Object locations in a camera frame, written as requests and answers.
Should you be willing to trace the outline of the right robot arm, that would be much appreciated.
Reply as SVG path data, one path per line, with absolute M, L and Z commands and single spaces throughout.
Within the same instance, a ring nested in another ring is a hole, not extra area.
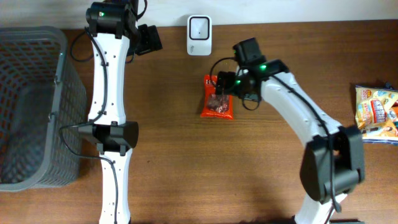
M 330 223 L 333 214 L 341 212 L 341 202 L 365 180 L 360 130 L 327 115 L 283 61 L 266 59 L 255 38 L 240 41 L 233 51 L 238 67 L 218 74 L 216 93 L 270 104 L 304 147 L 300 181 L 306 194 L 287 223 Z

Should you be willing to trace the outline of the small orange tissue pack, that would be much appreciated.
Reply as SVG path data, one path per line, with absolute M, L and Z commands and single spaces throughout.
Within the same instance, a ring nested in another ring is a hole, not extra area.
M 389 120 L 391 120 L 393 123 L 398 122 L 398 111 L 397 111 L 397 107 L 393 106 L 391 107 L 388 112 L 387 112 L 388 118 Z

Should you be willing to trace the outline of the yellow snack bag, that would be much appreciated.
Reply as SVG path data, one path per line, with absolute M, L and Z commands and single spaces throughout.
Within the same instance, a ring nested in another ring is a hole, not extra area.
M 397 107 L 397 90 L 389 85 L 382 88 L 357 85 L 355 90 L 355 120 L 363 141 L 396 146 L 397 122 L 389 120 L 387 112 Z

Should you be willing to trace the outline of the red candy bag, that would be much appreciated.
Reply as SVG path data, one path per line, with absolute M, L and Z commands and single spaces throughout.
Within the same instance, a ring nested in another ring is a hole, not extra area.
M 233 101 L 229 95 L 217 95 L 213 86 L 217 76 L 204 76 L 204 106 L 201 112 L 202 118 L 234 119 Z

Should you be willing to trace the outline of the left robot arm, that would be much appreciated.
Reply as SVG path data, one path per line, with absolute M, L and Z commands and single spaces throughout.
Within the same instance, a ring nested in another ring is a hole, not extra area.
M 130 223 L 129 163 L 139 125 L 124 109 L 125 65 L 137 55 L 162 49 L 156 26 L 139 25 L 144 13 L 138 0 L 94 2 L 86 11 L 85 29 L 93 46 L 93 97 L 88 122 L 80 134 L 99 152 L 102 170 L 100 223 Z

